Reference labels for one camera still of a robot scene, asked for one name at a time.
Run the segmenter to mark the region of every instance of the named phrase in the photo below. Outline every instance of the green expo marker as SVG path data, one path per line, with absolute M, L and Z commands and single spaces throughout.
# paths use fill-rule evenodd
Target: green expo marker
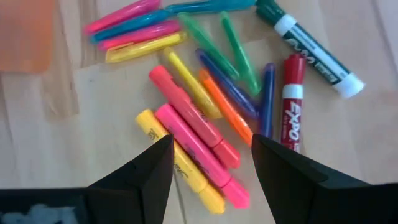
M 221 13 L 221 24 L 228 36 L 232 50 L 234 52 L 235 63 L 241 78 L 248 86 L 250 93 L 256 96 L 261 91 L 259 74 L 253 69 L 253 65 L 243 49 L 242 43 L 232 25 L 227 12 Z
M 227 57 L 218 50 L 216 45 L 207 35 L 206 31 L 197 21 L 193 20 L 186 12 L 178 13 L 178 19 L 195 42 L 211 55 L 212 59 L 217 63 L 222 71 L 227 73 L 233 80 L 240 78 L 239 72 L 233 67 Z
M 365 87 L 365 84 L 354 73 L 325 50 L 274 0 L 258 0 L 256 6 L 257 15 L 273 25 L 277 33 L 300 52 L 343 98 L 352 97 Z

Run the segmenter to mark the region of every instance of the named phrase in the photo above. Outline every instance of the wooden table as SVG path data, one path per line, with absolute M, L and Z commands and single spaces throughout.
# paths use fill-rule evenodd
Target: wooden table
M 164 5 L 184 2 L 165 0 Z M 105 65 L 104 53 L 81 28 L 128 0 L 59 0 L 55 13 L 53 64 L 43 75 L 3 73 L 0 85 L 0 187 L 86 186 L 114 171 L 151 145 L 135 116 L 156 109 L 164 97 L 148 79 L 165 63 L 151 54 Z M 398 181 L 398 16 L 395 0 L 280 0 L 322 44 L 368 85 L 342 100 L 315 71 L 305 77 L 303 154 L 370 183 Z M 217 15 L 195 16 L 231 55 Z M 292 51 L 254 10 L 231 14 L 258 70 L 280 68 Z M 189 40 L 175 48 L 193 71 L 200 68 Z M 276 98 L 280 98 L 281 73 Z M 275 106 L 278 127 L 279 109 Z M 273 223 L 249 149 L 225 120 L 215 121 L 242 154 L 232 173 L 251 193 L 249 210 L 230 204 L 213 216 L 176 177 L 164 223 Z

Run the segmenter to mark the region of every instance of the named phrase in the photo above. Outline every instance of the yellow highlighter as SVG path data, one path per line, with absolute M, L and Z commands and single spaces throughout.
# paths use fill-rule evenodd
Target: yellow highlighter
M 144 110 L 136 117 L 136 123 L 153 142 L 160 140 L 169 132 L 156 119 L 151 110 Z M 187 153 L 174 141 L 174 167 L 191 189 L 197 193 L 205 207 L 214 214 L 225 211 L 225 200 L 221 194 L 209 184 L 207 178 L 188 157 Z
M 179 44 L 187 39 L 187 33 L 178 32 L 167 35 L 155 40 L 150 40 L 140 44 L 126 44 L 109 49 L 106 52 L 106 63 L 118 63 L 125 60 L 137 58 L 145 54 L 155 52 L 156 50 Z
M 200 82 L 192 75 L 187 66 L 182 62 L 180 57 L 171 49 L 166 47 L 164 54 L 170 61 L 170 63 L 178 70 L 184 82 L 191 89 L 195 102 L 202 110 L 202 112 L 211 119 L 222 118 L 222 114 L 214 103 L 211 96 L 208 94 L 206 89 L 201 85 Z

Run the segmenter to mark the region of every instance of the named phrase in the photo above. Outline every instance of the pink highlighter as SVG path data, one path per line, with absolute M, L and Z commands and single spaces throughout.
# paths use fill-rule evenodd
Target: pink highlighter
M 117 10 L 85 27 L 86 34 L 94 34 L 120 22 L 144 15 L 160 7 L 161 0 L 140 0 Z
M 112 39 L 104 40 L 101 43 L 99 43 L 98 47 L 103 50 L 108 50 L 113 47 L 129 43 L 138 44 L 140 42 L 162 37 L 164 35 L 173 34 L 180 30 L 181 26 L 178 21 L 161 22 L 147 28 L 139 29 L 135 32 L 120 35 Z
M 231 177 L 226 168 L 220 164 L 171 105 L 161 106 L 155 116 L 174 135 L 178 143 L 198 163 L 211 181 L 221 189 L 235 208 L 250 206 L 249 193 Z
M 188 94 L 174 82 L 164 66 L 155 67 L 149 78 L 226 167 L 238 168 L 241 165 L 240 153 L 223 139 L 217 128 L 192 103 Z

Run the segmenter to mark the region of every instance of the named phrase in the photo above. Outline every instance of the black object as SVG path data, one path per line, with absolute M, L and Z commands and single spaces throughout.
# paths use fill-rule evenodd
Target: black object
M 173 163 L 166 136 L 87 188 L 0 190 L 0 223 L 161 224 Z
M 252 156 L 276 224 L 398 223 L 398 184 L 367 184 L 258 134 Z

